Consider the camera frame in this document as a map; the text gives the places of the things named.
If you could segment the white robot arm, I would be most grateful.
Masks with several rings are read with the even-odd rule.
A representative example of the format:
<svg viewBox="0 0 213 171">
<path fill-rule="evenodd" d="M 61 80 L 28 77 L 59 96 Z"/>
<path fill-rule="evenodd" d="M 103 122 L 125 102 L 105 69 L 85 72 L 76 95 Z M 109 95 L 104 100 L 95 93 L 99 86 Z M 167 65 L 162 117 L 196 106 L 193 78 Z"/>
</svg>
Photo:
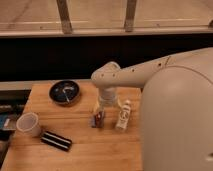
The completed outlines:
<svg viewBox="0 0 213 171">
<path fill-rule="evenodd" d="M 143 171 L 213 171 L 213 47 L 126 68 L 109 62 L 91 80 L 142 90 Z"/>
</svg>

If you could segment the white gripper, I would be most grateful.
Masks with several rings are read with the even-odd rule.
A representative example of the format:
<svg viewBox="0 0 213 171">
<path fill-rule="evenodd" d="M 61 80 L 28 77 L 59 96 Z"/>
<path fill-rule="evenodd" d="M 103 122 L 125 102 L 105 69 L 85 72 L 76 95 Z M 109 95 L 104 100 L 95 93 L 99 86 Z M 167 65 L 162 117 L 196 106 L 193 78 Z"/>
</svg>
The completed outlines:
<svg viewBox="0 0 213 171">
<path fill-rule="evenodd" d="M 106 88 L 100 89 L 98 95 L 98 103 L 101 107 L 115 106 L 118 102 L 116 89 Z M 98 128 L 103 127 L 105 119 L 105 111 L 97 110 L 91 117 L 91 127 Z"/>
</svg>

